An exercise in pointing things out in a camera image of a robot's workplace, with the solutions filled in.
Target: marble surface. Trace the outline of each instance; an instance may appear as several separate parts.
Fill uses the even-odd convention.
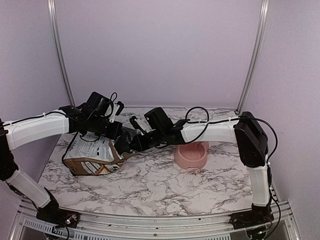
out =
[[[131,116],[142,117],[151,108],[125,108],[118,117],[131,127]],[[164,108],[175,122],[186,108]],[[211,120],[234,117],[229,110],[212,109]],[[196,109],[190,118],[205,120]],[[186,171],[174,162],[174,146],[149,149],[128,159],[122,169],[105,176],[72,176],[62,164],[72,135],[62,135],[39,183],[50,190],[61,207],[79,211],[131,216],[191,216],[251,207],[249,173],[235,144],[211,142],[208,162]]]

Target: pink bowl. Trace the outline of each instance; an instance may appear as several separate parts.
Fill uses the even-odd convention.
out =
[[[208,148],[207,141],[179,145],[174,152],[174,161],[182,169],[201,169],[207,164]]]

